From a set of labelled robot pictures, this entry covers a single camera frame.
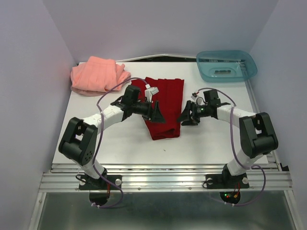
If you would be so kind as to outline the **red pleated skirt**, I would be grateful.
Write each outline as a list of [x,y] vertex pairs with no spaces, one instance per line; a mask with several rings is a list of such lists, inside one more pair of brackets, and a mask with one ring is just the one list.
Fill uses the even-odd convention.
[[152,123],[146,121],[152,140],[178,138],[180,136],[180,123],[177,119],[181,115],[184,80],[182,79],[152,79],[145,78],[152,87],[157,87],[159,93],[153,96],[159,102],[159,108],[166,122]]

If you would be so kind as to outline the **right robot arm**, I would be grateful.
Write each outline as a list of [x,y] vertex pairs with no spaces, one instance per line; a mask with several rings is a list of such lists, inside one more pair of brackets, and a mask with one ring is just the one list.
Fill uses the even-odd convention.
[[252,113],[238,109],[234,100],[223,103],[220,90],[201,88],[186,102],[177,119],[182,126],[196,126],[203,117],[228,122],[230,125],[233,160],[221,173],[207,174],[203,186],[207,189],[233,188],[243,185],[248,188],[246,172],[259,168],[256,161],[278,148],[278,139],[268,113]]

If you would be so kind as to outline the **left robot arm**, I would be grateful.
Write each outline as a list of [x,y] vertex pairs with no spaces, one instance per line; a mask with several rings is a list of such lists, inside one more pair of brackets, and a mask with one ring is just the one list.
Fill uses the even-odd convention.
[[145,100],[139,99],[139,87],[129,85],[124,94],[112,102],[106,109],[90,117],[69,120],[59,143],[58,150],[66,158],[75,162],[83,171],[84,177],[78,180],[91,184],[97,189],[112,184],[107,179],[107,170],[96,160],[103,132],[110,126],[123,122],[132,114],[141,115],[143,120],[153,123],[165,123],[158,101],[152,101],[159,92],[157,87],[145,86]]

